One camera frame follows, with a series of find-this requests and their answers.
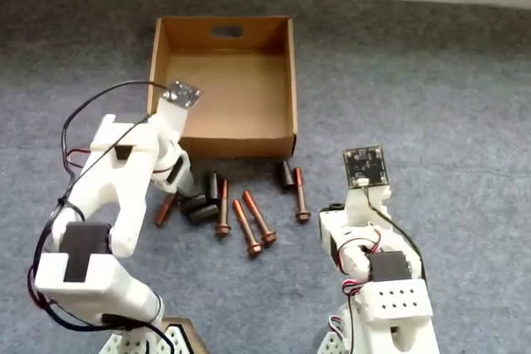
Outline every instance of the box handle hole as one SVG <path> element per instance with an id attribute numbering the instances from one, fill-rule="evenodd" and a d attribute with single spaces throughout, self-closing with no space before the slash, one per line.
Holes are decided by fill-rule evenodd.
<path id="1" fill-rule="evenodd" d="M 210 33 L 214 37 L 237 39 L 243 36 L 243 28 L 239 25 L 217 25 Z"/>

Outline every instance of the red wire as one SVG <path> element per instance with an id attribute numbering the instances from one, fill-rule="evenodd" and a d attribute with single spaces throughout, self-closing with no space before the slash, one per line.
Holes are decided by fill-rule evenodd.
<path id="1" fill-rule="evenodd" d="M 66 153 L 66 161 L 70 165 L 74 167 L 78 167 L 79 169 L 82 169 L 83 168 L 82 165 L 80 165 L 79 163 L 72 162 L 72 160 L 70 159 L 72 153 L 90 153 L 90 150 L 88 148 L 73 148 L 70 151 L 68 151 L 68 153 Z"/>

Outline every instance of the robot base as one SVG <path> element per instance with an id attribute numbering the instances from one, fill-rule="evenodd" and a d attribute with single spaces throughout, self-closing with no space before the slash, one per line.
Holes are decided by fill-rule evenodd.
<path id="1" fill-rule="evenodd" d="M 189 319 L 164 318 L 163 327 L 164 334 L 173 344 L 175 354 L 209 354 Z M 168 344 L 163 339 L 156 340 L 154 333 L 149 335 L 149 351 L 146 342 L 132 342 L 127 337 L 114 333 L 101 348 L 100 354 L 169 354 Z"/>

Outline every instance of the mounting plate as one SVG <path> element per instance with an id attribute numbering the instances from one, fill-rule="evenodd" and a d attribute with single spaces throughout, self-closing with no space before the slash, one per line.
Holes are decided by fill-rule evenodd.
<path id="1" fill-rule="evenodd" d="M 348 350 L 345 342 L 335 332 L 328 332 L 324 336 L 317 354 L 348 354 Z"/>
<path id="2" fill-rule="evenodd" d="M 188 348 L 180 327 L 170 326 L 164 334 L 173 343 L 175 354 L 193 354 Z M 100 354 L 144 354 L 146 352 L 146 342 L 126 342 L 124 339 L 125 337 L 119 334 L 112 334 L 101 348 Z M 170 353 L 168 344 L 163 339 L 159 339 L 157 346 L 150 352 L 154 354 Z"/>

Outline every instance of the white plastic part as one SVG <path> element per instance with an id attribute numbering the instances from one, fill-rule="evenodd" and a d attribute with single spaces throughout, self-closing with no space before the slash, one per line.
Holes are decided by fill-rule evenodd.
<path id="1" fill-rule="evenodd" d="M 382 187 L 370 187 L 369 190 L 375 190 L 377 193 L 373 195 L 373 191 L 370 191 L 371 202 L 373 202 L 373 197 L 378 198 L 378 195 L 380 197 L 391 195 L 390 190 L 382 189 Z M 383 221 L 368 207 L 367 197 L 360 189 L 349 190 L 348 196 L 351 198 L 351 213 L 348 213 L 345 206 L 342 211 L 324 211 L 319 214 L 321 245 L 324 250 L 332 258 L 336 255 L 339 257 L 346 274 L 359 282 L 365 282 L 368 280 L 369 273 L 366 250 L 370 250 L 374 242 L 379 241 L 378 247 L 383 251 L 402 252 L 406 256 L 412 277 L 420 278 L 422 264 L 415 250 L 400 234 L 392 231 L 387 221 Z M 379 210 L 388 216 L 387 208 L 381 205 L 381 201 Z"/>
<path id="2" fill-rule="evenodd" d="M 379 225 L 382 228 L 391 228 L 389 223 L 379 217 L 373 210 L 368 207 L 367 197 L 363 190 L 367 189 L 371 203 L 375 208 L 380 210 L 385 216 L 389 216 L 387 207 L 383 202 L 391 197 L 390 186 L 375 186 L 369 188 L 356 188 L 347 191 L 345 201 L 345 211 L 347 212 L 348 225 L 364 227 L 368 222 Z"/>
<path id="3" fill-rule="evenodd" d="M 348 354 L 347 340 L 341 340 L 337 333 L 328 332 L 321 342 L 317 354 Z"/>
<path id="4" fill-rule="evenodd" d="M 81 172 L 84 172 L 109 148 L 132 124 L 114 122 L 115 115 L 106 115 L 92 144 L 90 156 Z M 131 146 L 127 160 L 120 161 L 115 151 L 109 151 L 75 185 L 68 201 L 90 217 L 106 203 L 118 202 L 119 214 L 112 227 L 110 246 L 114 255 L 129 257 L 134 253 L 146 212 L 146 191 L 158 158 L 158 130 L 149 121 L 131 130 L 119 142 Z M 80 217 L 65 207 L 53 225 L 56 248 L 62 240 L 66 225 L 80 221 Z"/>
<path id="5" fill-rule="evenodd" d="M 113 255 L 91 255 L 85 282 L 64 282 L 68 254 L 44 253 L 35 286 L 78 318 L 101 324 L 101 314 L 160 326 L 164 305 L 146 284 L 131 277 Z"/>
<path id="6" fill-rule="evenodd" d="M 369 187 L 368 190 L 372 205 L 389 216 L 383 205 L 391 196 L 389 186 Z M 363 283 L 369 277 L 370 264 L 363 249 L 370 250 L 378 238 L 381 250 L 401 251 L 412 272 L 412 279 L 366 283 L 351 298 L 352 317 L 347 304 L 339 309 L 345 336 L 342 353 L 350 354 L 353 339 L 353 354 L 439 354 L 426 282 L 421 279 L 420 258 L 402 236 L 393 232 L 392 226 L 368 206 L 363 190 L 349 190 L 343 210 L 319 213 L 319 229 L 324 250 L 337 266 L 341 264 L 343 271 L 358 282 Z M 331 334 L 337 336 L 327 333 L 318 354 L 336 354 L 335 350 L 340 350 L 335 345 L 327 345 Z"/>
<path id="7" fill-rule="evenodd" d="M 194 95 L 197 100 L 199 90 L 195 90 Z M 151 180 L 166 192 L 179 190 L 184 195 L 192 192 L 190 160 L 178 144 L 192 102 L 185 103 L 186 109 L 183 109 L 177 106 L 178 101 L 171 103 L 161 99 L 159 113 L 152 115 L 147 123 L 136 126 L 115 122 L 113 114 L 102 119 L 90 145 L 90 156 L 81 171 L 87 173 L 73 186 L 67 199 L 86 219 L 106 203 L 119 204 L 119 214 L 109 237 L 112 255 L 92 254 L 85 281 L 69 283 L 64 282 L 68 254 L 45 253 L 35 280 L 38 291 L 78 318 L 99 325 L 101 315 L 108 313 L 160 327 L 164 313 L 162 299 L 147 285 L 131 277 L 115 256 L 129 257 L 134 253 Z M 123 159 L 118 158 L 115 150 L 103 155 L 118 139 L 119 146 L 129 147 L 126 148 L 129 154 Z M 178 173 L 168 182 L 173 166 L 179 167 Z M 57 249 L 67 225 L 72 222 L 81 222 L 80 215 L 65 206 L 57 215 L 51 232 Z M 150 333 L 147 328 L 141 328 L 129 332 L 128 336 L 140 342 Z"/>
<path id="8" fill-rule="evenodd" d="M 371 324 L 430 319 L 433 316 L 424 279 L 369 282 L 356 297 L 363 316 Z"/>
<path id="9" fill-rule="evenodd" d="M 169 327 L 164 334 L 172 342 L 175 354 L 191 354 L 179 327 Z M 145 354 L 147 342 L 149 342 L 150 353 L 170 353 L 168 344 L 154 332 L 150 332 L 144 340 L 132 338 L 127 333 L 123 336 L 115 333 L 101 348 L 100 354 Z"/>

